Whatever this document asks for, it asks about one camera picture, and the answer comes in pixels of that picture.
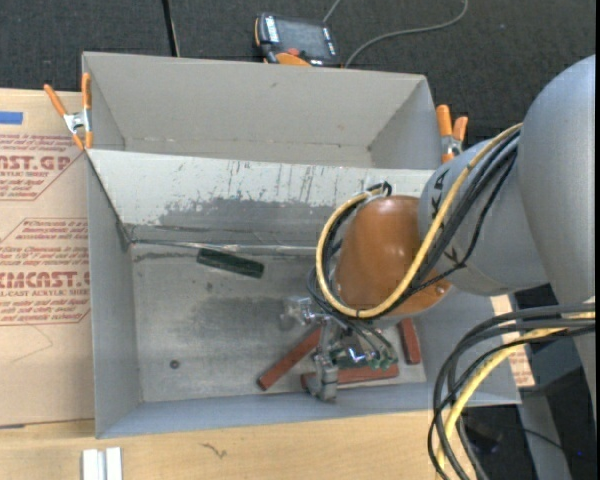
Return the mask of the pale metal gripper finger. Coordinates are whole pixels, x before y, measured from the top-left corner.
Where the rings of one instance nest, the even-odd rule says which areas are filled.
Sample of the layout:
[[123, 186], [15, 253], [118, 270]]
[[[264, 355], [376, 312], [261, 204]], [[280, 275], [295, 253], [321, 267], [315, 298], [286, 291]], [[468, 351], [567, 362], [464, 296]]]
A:
[[311, 297], [294, 295], [286, 297], [283, 301], [279, 327], [281, 330], [291, 330], [321, 324], [324, 320], [324, 313]]
[[307, 379], [311, 395], [322, 401], [333, 401], [337, 396], [338, 367], [328, 355], [314, 356], [315, 375]]

